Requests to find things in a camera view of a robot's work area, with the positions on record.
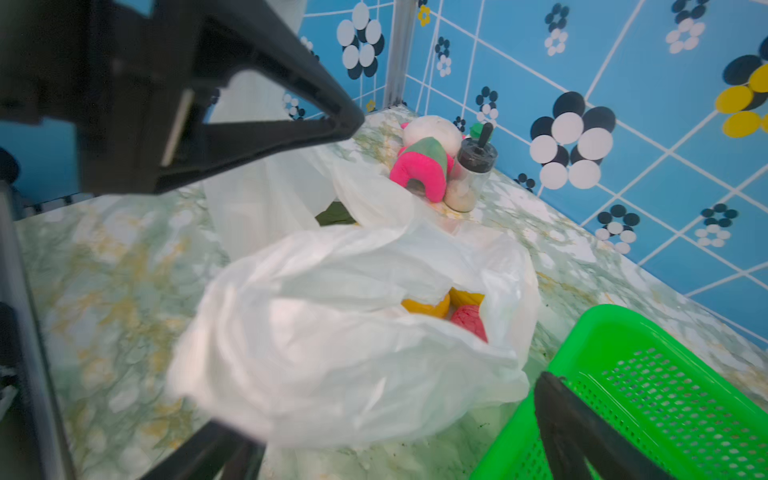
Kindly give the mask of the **red fruit toy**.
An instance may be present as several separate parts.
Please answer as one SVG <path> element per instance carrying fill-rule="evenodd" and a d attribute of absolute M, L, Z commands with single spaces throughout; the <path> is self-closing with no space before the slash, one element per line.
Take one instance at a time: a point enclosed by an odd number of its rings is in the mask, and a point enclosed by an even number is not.
<path fill-rule="evenodd" d="M 486 330 L 479 314 L 478 305 L 462 305 L 451 316 L 450 322 L 473 333 L 480 340 L 488 342 Z"/>

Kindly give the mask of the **white plastic bag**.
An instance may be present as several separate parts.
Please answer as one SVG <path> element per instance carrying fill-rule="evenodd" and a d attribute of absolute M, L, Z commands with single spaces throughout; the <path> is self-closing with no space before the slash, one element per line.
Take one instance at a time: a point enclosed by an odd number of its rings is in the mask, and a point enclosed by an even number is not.
<path fill-rule="evenodd" d="M 540 303 L 507 232 L 440 215 L 330 146 L 204 181 L 230 263 L 207 285 L 166 377 L 221 423 L 283 447 L 436 433 L 524 399 Z M 480 293 L 488 342 L 401 302 Z"/>

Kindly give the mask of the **yellow lemon toy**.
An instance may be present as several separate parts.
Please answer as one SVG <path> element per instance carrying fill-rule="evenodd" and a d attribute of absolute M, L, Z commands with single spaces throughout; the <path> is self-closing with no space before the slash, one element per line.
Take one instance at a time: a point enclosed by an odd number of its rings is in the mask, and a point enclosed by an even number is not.
<path fill-rule="evenodd" d="M 449 291 L 451 305 L 458 309 L 463 306 L 480 306 L 485 298 L 483 294 L 471 293 L 452 288 Z"/>

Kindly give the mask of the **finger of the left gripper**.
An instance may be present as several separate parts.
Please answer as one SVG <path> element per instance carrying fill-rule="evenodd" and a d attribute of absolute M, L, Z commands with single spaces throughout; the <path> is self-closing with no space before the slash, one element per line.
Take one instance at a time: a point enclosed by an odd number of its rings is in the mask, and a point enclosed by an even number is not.
<path fill-rule="evenodd" d="M 263 1 L 159 1 L 150 16 L 89 6 L 78 127 L 82 188 L 162 194 L 285 151 L 350 138 L 364 115 Z M 210 124 L 232 78 L 255 71 L 322 112 L 316 120 Z"/>

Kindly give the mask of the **orange yellow mango toy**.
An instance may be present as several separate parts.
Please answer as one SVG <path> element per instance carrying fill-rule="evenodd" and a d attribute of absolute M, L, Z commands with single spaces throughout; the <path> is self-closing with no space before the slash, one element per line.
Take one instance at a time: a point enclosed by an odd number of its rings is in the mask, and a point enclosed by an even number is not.
<path fill-rule="evenodd" d="M 434 305 L 405 299 L 401 302 L 401 306 L 411 314 L 426 315 L 445 320 L 451 308 L 451 300 L 450 295 L 446 294 L 442 300 Z"/>

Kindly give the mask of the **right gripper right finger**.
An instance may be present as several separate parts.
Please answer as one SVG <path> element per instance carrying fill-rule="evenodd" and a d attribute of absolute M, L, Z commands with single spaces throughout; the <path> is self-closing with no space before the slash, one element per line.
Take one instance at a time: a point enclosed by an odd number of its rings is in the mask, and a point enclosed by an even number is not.
<path fill-rule="evenodd" d="M 555 479 L 669 479 L 552 373 L 534 386 L 535 417 Z"/>

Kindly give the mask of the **left aluminium corner post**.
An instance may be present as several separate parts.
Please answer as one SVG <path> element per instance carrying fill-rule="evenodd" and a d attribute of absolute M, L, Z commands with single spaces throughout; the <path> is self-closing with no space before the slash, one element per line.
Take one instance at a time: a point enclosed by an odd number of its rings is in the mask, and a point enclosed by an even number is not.
<path fill-rule="evenodd" d="M 395 0 L 382 109 L 403 101 L 417 10 L 416 0 Z"/>

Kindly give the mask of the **green cap white bottle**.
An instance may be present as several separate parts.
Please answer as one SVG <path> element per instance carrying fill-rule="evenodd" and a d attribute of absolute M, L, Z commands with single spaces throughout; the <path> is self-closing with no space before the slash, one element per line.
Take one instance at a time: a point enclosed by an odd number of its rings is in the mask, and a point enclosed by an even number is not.
<path fill-rule="evenodd" d="M 476 122 L 470 128 L 469 137 L 473 139 L 479 139 L 484 128 L 483 122 Z"/>

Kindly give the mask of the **clear shaker jar black lid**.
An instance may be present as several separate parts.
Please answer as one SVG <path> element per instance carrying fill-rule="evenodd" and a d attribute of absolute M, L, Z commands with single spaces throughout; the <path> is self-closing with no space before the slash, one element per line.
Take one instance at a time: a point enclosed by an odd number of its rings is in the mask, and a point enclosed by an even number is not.
<path fill-rule="evenodd" d="M 468 136 L 462 141 L 444 196 L 450 209 L 467 213 L 475 208 L 498 158 L 498 151 L 490 142 L 493 131 L 492 123 L 484 123 L 479 139 Z"/>

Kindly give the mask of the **green plastic basket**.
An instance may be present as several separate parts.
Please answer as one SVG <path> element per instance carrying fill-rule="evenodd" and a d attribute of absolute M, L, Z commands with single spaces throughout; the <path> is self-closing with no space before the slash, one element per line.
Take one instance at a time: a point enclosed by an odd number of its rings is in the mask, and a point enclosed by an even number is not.
<path fill-rule="evenodd" d="M 560 377 L 669 479 L 767 475 L 765 412 L 627 308 L 600 305 L 584 313 L 544 372 Z M 475 478 L 555 479 L 535 417 L 534 386 Z"/>

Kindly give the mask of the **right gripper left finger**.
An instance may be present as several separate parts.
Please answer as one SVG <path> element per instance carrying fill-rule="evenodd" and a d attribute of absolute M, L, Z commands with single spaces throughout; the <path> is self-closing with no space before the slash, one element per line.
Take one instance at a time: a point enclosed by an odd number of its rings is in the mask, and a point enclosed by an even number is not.
<path fill-rule="evenodd" d="M 142 479 L 256 479 L 265 452 L 264 443 L 209 421 Z"/>

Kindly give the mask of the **pink white plush toy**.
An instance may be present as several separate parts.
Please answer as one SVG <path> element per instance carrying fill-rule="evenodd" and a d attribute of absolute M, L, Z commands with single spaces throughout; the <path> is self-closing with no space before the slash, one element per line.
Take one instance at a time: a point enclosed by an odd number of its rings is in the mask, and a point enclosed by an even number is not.
<path fill-rule="evenodd" d="M 397 154 L 389 179 L 407 187 L 412 180 L 424 187 L 431 203 L 443 200 L 463 137 L 448 120 L 427 115 L 401 125 L 403 147 Z"/>

